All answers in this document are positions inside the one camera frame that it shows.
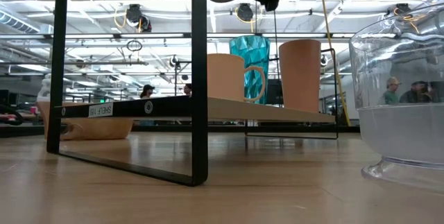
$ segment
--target clear glass container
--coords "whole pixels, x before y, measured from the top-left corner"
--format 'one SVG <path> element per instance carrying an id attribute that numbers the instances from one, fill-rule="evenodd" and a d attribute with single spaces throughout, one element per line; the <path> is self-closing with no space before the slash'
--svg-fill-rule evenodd
<path id="1" fill-rule="evenodd" d="M 350 53 L 361 136 L 383 157 L 363 173 L 444 191 L 444 4 L 363 29 Z"/>

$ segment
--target round sticker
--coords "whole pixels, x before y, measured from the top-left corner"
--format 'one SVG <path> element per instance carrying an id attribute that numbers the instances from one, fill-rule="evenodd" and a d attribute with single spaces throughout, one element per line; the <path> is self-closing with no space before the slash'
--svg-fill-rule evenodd
<path id="1" fill-rule="evenodd" d="M 145 113 L 150 114 L 153 111 L 153 103 L 148 101 L 145 103 Z"/>

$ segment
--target teal glass vase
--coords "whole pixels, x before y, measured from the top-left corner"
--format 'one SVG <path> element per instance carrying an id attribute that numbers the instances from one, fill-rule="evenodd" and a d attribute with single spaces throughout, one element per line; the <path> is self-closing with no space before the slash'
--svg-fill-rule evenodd
<path id="1" fill-rule="evenodd" d="M 265 74 L 265 92 L 256 103 L 265 104 L 268 82 L 268 61 L 270 56 L 270 40 L 266 37 L 249 35 L 236 37 L 230 40 L 230 54 L 241 56 L 245 61 L 245 68 L 250 66 L 261 67 Z M 262 88 L 262 78 L 257 71 L 245 74 L 244 89 L 246 98 L 255 98 Z"/>

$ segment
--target peach ceramic mug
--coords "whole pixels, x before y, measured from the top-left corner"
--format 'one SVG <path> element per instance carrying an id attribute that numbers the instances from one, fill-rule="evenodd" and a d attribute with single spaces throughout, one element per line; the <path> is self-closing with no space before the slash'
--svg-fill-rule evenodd
<path id="1" fill-rule="evenodd" d="M 244 96 L 244 76 L 247 71 L 258 71 L 262 78 L 262 88 L 255 98 Z M 230 54 L 207 55 L 208 96 L 241 102 L 255 102 L 265 92 L 266 78 L 261 67 L 244 68 L 244 59 Z"/>

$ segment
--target glass base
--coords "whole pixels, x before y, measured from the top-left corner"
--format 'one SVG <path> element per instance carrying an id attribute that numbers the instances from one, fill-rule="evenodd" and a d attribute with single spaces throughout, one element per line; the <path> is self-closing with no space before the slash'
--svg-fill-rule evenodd
<path id="1" fill-rule="evenodd" d="M 444 193 L 444 164 L 383 157 L 362 169 L 365 178 L 380 179 Z"/>

